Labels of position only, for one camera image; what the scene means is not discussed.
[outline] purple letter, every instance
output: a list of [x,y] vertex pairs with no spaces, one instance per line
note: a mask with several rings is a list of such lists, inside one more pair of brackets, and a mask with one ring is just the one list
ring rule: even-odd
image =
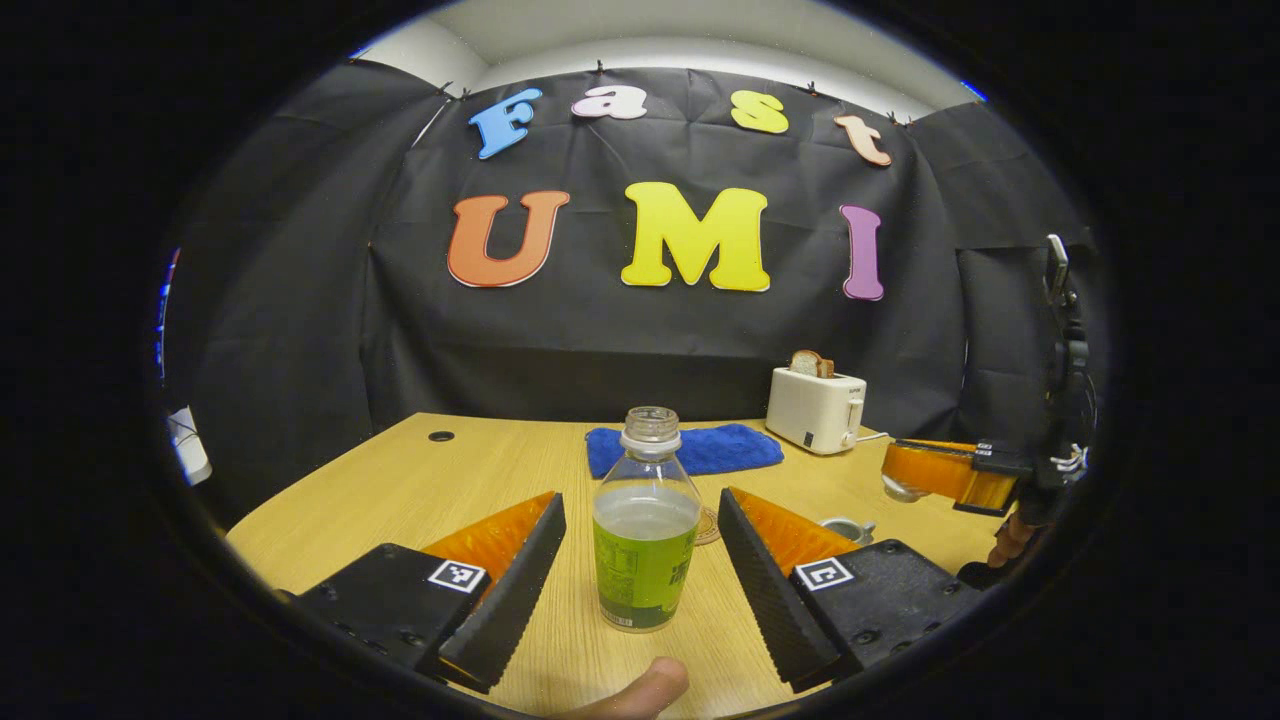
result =
[[849,279],[845,296],[851,300],[879,300],[884,286],[876,268],[876,228],[879,215],[856,205],[841,205],[840,214],[849,220]]

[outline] orange letter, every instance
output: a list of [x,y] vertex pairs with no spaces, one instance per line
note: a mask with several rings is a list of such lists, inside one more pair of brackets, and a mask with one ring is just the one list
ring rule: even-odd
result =
[[449,274],[471,287],[507,287],[518,284],[543,269],[552,250],[552,231],[556,229],[556,210],[568,202],[568,193],[556,190],[530,192],[520,199],[529,209],[525,223],[525,242],[520,252],[507,260],[489,258],[489,229],[493,217],[507,206],[500,195],[467,197],[453,206],[458,224],[449,241]]
[[879,131],[867,127],[867,123],[858,115],[841,115],[836,118],[836,124],[845,128],[845,132],[849,133],[849,142],[854,143],[854,150],[868,163],[888,167],[893,161],[872,141],[873,137],[879,140]]

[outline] white wall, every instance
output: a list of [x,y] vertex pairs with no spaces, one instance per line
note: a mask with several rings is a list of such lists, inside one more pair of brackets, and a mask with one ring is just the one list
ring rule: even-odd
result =
[[475,90],[475,82],[489,69],[489,63],[462,38],[426,18],[379,37],[358,58],[399,68],[436,87],[453,81],[448,92],[454,96],[463,87]]
[[494,65],[480,76],[475,86],[467,87],[476,91],[531,77],[594,70],[596,59],[604,63],[605,69],[694,68],[763,77],[796,87],[806,87],[812,81],[823,95],[847,100],[882,115],[892,111],[902,122],[938,109],[822,60],[746,42],[690,37],[626,37],[547,50]]

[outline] white toaster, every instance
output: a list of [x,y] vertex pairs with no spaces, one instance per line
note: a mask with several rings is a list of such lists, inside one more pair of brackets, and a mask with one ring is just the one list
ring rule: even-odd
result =
[[867,380],[835,373],[815,378],[774,368],[764,427],[818,455],[833,455],[858,443]]

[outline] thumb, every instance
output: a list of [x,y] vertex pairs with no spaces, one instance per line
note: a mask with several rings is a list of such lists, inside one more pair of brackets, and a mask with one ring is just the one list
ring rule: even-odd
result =
[[643,675],[616,694],[552,720],[654,720],[689,689],[689,670],[675,657],[657,657]]

